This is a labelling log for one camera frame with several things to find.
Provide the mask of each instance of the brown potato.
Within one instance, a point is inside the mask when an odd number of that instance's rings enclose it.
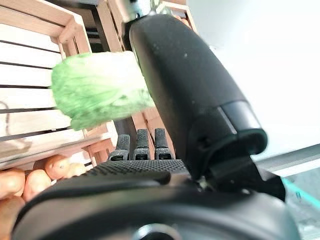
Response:
[[[69,171],[64,176],[65,179],[69,179],[73,176],[80,176],[86,172],[86,166],[82,163],[71,163],[69,167]]]
[[[45,171],[51,179],[63,178],[69,170],[69,159],[62,155],[54,155],[47,158]]]
[[[37,194],[51,186],[51,179],[42,169],[30,172],[25,181],[23,199],[28,202]]]
[[[25,187],[25,172],[12,168],[0,171],[0,200],[11,197],[20,197]]]
[[[190,24],[187,19],[181,18],[181,21],[190,28]]]
[[[25,201],[19,196],[0,200],[0,240],[9,240],[20,209]]]

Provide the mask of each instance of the green vegetable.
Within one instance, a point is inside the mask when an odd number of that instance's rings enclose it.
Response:
[[[54,67],[51,78],[56,106],[71,118],[75,130],[154,106],[131,51],[68,57]]]

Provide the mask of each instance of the wooden slat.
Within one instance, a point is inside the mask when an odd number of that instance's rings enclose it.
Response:
[[[197,34],[197,33],[198,33],[197,27],[196,27],[194,18],[193,18],[192,15],[191,15],[191,11],[190,11],[190,8],[189,8],[189,7],[186,9],[186,16],[187,16],[187,20],[188,20],[188,22],[189,22],[192,30]]]
[[[106,34],[106,40],[108,42],[110,51],[121,52],[121,44],[106,0],[100,0],[96,9],[101,20],[103,31]]]
[[[61,154],[69,156],[81,148],[110,138],[109,134],[85,138],[82,131],[65,130],[0,142],[0,169],[12,168]]]
[[[118,3],[116,0],[107,0],[108,6],[110,8],[110,11],[112,12],[113,19],[115,22],[116,29],[118,31],[118,35],[122,35],[122,23],[126,20],[127,22],[129,21],[128,19],[124,19],[124,16],[122,16],[121,11],[118,7]]]
[[[4,137],[66,128],[70,125],[70,118],[60,110],[28,111],[1,113],[0,123],[0,137]]]
[[[56,106],[51,89],[0,88],[0,109],[39,109]]]
[[[5,24],[0,24],[0,40],[59,52],[48,35]]]
[[[49,69],[0,64],[0,85],[42,86],[51,85]]]
[[[17,11],[12,11],[3,6],[0,6],[0,23],[30,30],[40,34],[46,34],[52,37],[57,37],[64,29],[61,26],[40,20],[38,18]]]
[[[188,9],[188,6],[183,4],[178,4],[174,2],[168,2],[168,1],[162,1],[164,5],[166,5],[168,8],[174,9],[174,10],[183,10],[186,11]]]
[[[92,53],[84,21],[80,15],[74,15],[75,22],[80,25],[80,29],[74,34],[76,46],[80,54]]]
[[[150,107],[143,111],[143,115],[147,121],[150,121],[155,118],[160,118],[158,110],[156,107]]]
[[[62,61],[61,54],[0,42],[0,62],[53,68]]]
[[[73,17],[71,11],[44,0],[0,0],[0,5],[63,26]]]
[[[69,129],[9,141],[0,141],[0,162],[47,151],[83,138],[82,131]]]

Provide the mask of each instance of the white surface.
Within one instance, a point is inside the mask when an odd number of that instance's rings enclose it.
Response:
[[[200,35],[269,138],[260,160],[320,143],[320,1],[189,0]]]

